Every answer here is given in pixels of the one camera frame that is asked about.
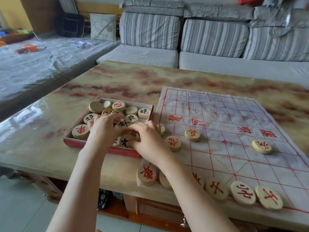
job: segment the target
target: cardboard box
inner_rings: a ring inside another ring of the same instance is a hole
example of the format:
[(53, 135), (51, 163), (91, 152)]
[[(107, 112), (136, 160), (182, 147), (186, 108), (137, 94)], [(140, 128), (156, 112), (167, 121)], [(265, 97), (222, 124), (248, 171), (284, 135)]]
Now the cardboard box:
[[(134, 106), (134, 107), (137, 107), (138, 109), (148, 108), (150, 110), (150, 115), (149, 115), (148, 119), (142, 119), (142, 118), (139, 117), (138, 121), (146, 122), (146, 121), (151, 120), (151, 118), (152, 118), (153, 109), (154, 109), (154, 106), (152, 104), (137, 103), (137, 102), (132, 102), (132, 101), (116, 100), (116, 99), (109, 99), (109, 98), (100, 98), (98, 101), (103, 103), (106, 100), (110, 101), (111, 103), (114, 103), (114, 102), (117, 102), (117, 101), (122, 101), (122, 102), (124, 102), (126, 104), (126, 107)], [(89, 110), (87, 110), (87, 112), (84, 113), (82, 115), (82, 117), (80, 117), (80, 119), (70, 128), (70, 130), (66, 133), (66, 135), (64, 135), (63, 141), (64, 141), (64, 143), (67, 146), (73, 147), (73, 148), (80, 148), (80, 149), (85, 146), (86, 141), (75, 139), (72, 136), (72, 129), (76, 125), (84, 124), (84, 122), (83, 122), (84, 117), (86, 115), (90, 114), (90, 113), (91, 112)], [(116, 154), (116, 155), (122, 155), (122, 156), (135, 157), (135, 158), (141, 158), (140, 154), (136, 150), (134, 150), (132, 148), (110, 147), (107, 150), (107, 153)]]

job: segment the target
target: marble table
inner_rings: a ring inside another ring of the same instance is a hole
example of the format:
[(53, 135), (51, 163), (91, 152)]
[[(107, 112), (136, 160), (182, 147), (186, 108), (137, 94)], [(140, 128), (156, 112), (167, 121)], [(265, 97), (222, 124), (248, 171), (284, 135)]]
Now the marble table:
[[(68, 180), (78, 149), (64, 134), (100, 97), (157, 105), (162, 86), (255, 98), (309, 156), (309, 91), (280, 81), (105, 61), (0, 124), (0, 165)], [(178, 205), (175, 196), (138, 187), (140, 159), (107, 154), (100, 187)], [(247, 212), (228, 216), (261, 223)], [(282, 222), (267, 222), (272, 226)]]

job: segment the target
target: paper chessboard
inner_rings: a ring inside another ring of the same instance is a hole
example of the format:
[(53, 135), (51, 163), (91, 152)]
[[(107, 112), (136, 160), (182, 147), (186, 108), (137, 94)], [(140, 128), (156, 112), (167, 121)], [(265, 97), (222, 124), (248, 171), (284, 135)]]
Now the paper chessboard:
[[(280, 194), (284, 208), (269, 211), (255, 203), (250, 211), (309, 225), (309, 159), (256, 100), (163, 87), (153, 120), (165, 125), (163, 139), (173, 135), (181, 140), (181, 149), (174, 154), (188, 170), (204, 179), (215, 177), (228, 188), (237, 180), (253, 189), (269, 186)], [(199, 142), (185, 138), (188, 128), (200, 132)], [(264, 155), (254, 150), (251, 143), (257, 138), (270, 143), (274, 152)], [(146, 188), (174, 194), (158, 180)], [(226, 207), (248, 210), (230, 195), (226, 201)]]

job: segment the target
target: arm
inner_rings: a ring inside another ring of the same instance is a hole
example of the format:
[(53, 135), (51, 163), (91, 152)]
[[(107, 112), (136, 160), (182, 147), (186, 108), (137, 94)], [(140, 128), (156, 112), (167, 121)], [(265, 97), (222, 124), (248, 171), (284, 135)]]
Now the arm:
[(47, 232), (95, 231), (101, 168), (107, 149), (120, 136), (113, 121), (122, 114), (97, 115), (85, 147), (79, 152), (68, 185)]
[(129, 127), (140, 133), (141, 142), (130, 141), (146, 160), (155, 164), (167, 177), (192, 232), (239, 232), (233, 223), (218, 209), (214, 200), (198, 186), (197, 181), (184, 169), (161, 139), (152, 121)]

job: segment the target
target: forearm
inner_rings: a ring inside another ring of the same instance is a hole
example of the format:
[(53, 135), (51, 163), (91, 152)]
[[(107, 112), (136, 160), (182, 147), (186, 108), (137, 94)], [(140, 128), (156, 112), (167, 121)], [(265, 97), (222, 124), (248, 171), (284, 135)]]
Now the forearm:
[(183, 163), (167, 155), (168, 160), (160, 166), (170, 182), (192, 232), (238, 231), (230, 220), (218, 209), (210, 196), (188, 174)]
[(80, 151), (47, 232), (95, 231), (100, 173), (105, 155), (104, 150), (87, 147)]

